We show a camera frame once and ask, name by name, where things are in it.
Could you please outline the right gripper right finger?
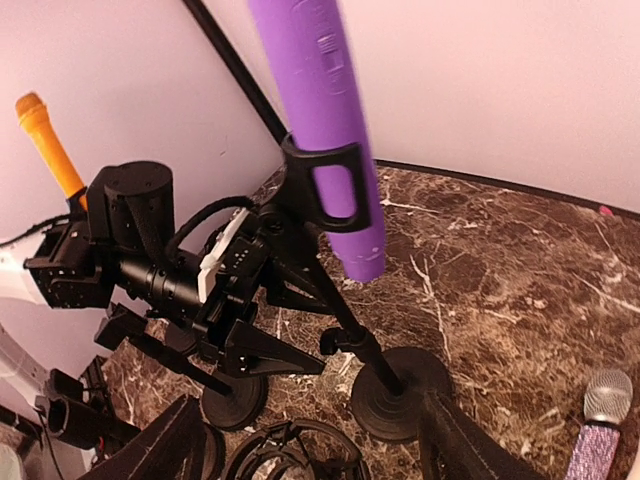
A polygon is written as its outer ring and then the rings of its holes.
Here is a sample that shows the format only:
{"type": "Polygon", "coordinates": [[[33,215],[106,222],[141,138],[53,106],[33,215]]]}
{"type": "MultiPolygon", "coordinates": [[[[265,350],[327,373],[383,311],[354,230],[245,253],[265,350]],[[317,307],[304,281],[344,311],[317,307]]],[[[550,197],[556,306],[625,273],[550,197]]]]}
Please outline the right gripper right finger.
{"type": "Polygon", "coordinates": [[[418,442],[425,479],[541,479],[471,420],[453,400],[428,391],[421,402],[418,442]]]}

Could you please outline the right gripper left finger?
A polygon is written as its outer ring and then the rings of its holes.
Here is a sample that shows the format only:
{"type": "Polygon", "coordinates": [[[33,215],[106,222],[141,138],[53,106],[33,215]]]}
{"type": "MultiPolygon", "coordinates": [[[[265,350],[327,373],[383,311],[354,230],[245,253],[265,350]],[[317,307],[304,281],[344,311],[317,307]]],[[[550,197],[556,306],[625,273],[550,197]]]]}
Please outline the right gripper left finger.
{"type": "Polygon", "coordinates": [[[85,480],[201,479],[205,433],[199,400],[183,395],[85,480]]]}

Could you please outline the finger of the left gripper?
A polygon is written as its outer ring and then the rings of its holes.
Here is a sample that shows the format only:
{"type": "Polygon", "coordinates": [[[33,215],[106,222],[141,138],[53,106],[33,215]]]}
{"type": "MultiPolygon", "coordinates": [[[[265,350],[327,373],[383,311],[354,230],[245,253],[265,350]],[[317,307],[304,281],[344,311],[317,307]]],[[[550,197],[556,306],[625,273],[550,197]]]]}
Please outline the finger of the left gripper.
{"type": "Polygon", "coordinates": [[[320,375],[324,368],[316,357],[239,320],[224,346],[224,372],[234,378],[320,375]]]}
{"type": "Polygon", "coordinates": [[[313,271],[309,269],[312,264],[317,263],[319,260],[316,255],[305,254],[296,258],[272,250],[264,270],[267,304],[289,310],[333,315],[334,311],[322,297],[313,271]]]}

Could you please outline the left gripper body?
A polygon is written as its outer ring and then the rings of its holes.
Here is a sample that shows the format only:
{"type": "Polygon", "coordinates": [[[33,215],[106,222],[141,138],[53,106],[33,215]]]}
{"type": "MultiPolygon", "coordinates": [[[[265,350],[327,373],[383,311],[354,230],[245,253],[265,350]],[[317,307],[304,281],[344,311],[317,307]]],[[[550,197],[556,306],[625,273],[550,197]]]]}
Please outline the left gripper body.
{"type": "Polygon", "coordinates": [[[241,273],[251,273],[256,286],[255,293],[248,301],[237,302],[216,287],[193,321],[197,354],[201,360],[224,372],[224,346],[236,320],[254,326],[257,315],[257,303],[254,301],[257,290],[263,283],[265,264],[269,260],[269,251],[263,244],[240,244],[248,256],[240,265],[241,273]]]}

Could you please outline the black stand of orange microphone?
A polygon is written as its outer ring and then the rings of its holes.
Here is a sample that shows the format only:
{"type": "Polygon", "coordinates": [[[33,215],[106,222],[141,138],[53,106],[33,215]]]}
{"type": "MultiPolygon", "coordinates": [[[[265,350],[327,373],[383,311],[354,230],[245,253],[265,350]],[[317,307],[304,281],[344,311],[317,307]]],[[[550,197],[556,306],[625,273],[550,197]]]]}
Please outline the black stand of orange microphone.
{"type": "MultiPolygon", "coordinates": [[[[216,200],[176,229],[170,193],[89,191],[86,200],[87,211],[71,215],[61,249],[74,256],[53,275],[54,304],[60,308],[105,308],[114,288],[121,287],[131,298],[146,301],[152,315],[194,334],[193,321],[202,307],[197,293],[199,261],[179,245],[210,215],[227,208],[250,209],[253,201],[244,196],[216,200]]],[[[109,321],[101,344],[113,349],[127,338],[167,369],[203,385],[203,397],[213,407],[207,417],[214,426],[238,430],[262,410],[266,381],[240,380],[219,370],[208,373],[198,368],[189,360],[191,349],[156,342],[146,334],[145,321],[122,306],[111,308],[109,321]]]]}

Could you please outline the black tripod shock-mount stand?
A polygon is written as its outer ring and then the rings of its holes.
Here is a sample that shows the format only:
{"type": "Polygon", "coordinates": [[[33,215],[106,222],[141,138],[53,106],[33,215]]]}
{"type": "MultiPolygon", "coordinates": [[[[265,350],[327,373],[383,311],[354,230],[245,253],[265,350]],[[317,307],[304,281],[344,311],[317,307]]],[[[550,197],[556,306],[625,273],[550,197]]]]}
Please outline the black tripod shock-mount stand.
{"type": "Polygon", "coordinates": [[[221,477],[254,479],[369,479],[361,450],[345,433],[317,420],[299,418],[263,427],[234,450],[221,477]]]}

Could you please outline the glitter silver-head microphone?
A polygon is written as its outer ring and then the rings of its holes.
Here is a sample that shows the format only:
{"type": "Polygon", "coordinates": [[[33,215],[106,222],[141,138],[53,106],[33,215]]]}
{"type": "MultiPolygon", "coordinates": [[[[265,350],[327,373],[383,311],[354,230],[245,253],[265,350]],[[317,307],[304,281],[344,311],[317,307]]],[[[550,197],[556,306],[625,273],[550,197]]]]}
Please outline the glitter silver-head microphone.
{"type": "Polygon", "coordinates": [[[633,400],[630,377],[619,369],[597,372],[584,394],[582,425],[565,479],[608,478],[620,439],[620,426],[633,400]]]}

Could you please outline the purple microphone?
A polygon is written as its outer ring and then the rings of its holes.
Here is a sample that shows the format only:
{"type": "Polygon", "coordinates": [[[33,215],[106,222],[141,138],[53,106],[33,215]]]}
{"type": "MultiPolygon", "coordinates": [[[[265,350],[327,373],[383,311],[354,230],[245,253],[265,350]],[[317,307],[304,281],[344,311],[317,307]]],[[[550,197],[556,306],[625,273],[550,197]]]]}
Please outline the purple microphone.
{"type": "Polygon", "coordinates": [[[295,145],[327,151],[360,147],[362,186],[371,226],[332,233],[331,247],[350,279],[368,283],[385,271],[385,228],[356,77],[334,1],[252,1],[249,4],[275,78],[295,145]]]}

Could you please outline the orange microphone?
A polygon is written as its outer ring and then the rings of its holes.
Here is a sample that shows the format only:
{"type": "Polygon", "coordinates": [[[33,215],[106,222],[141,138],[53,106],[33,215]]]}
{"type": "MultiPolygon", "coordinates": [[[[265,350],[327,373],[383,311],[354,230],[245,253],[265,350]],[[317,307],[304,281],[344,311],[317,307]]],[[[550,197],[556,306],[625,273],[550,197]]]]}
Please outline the orange microphone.
{"type": "Polygon", "coordinates": [[[60,142],[44,102],[29,92],[15,103],[19,125],[30,137],[72,212],[87,211],[86,186],[60,142]]]}

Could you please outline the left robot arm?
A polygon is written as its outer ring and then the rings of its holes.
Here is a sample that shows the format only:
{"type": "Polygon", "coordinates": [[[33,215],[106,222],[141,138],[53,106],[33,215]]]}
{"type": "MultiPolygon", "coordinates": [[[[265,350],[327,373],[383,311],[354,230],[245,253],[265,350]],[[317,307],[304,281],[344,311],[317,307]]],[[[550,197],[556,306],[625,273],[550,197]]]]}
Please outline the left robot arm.
{"type": "Polygon", "coordinates": [[[102,169],[68,214],[33,226],[36,250],[18,270],[52,308],[103,308],[96,342],[128,342],[204,388],[215,427],[234,431],[261,412],[271,375],[318,375],[324,363],[258,329],[256,291],[290,309],[325,306],[287,288],[248,197],[219,199],[174,224],[173,175],[152,161],[102,169]]]}

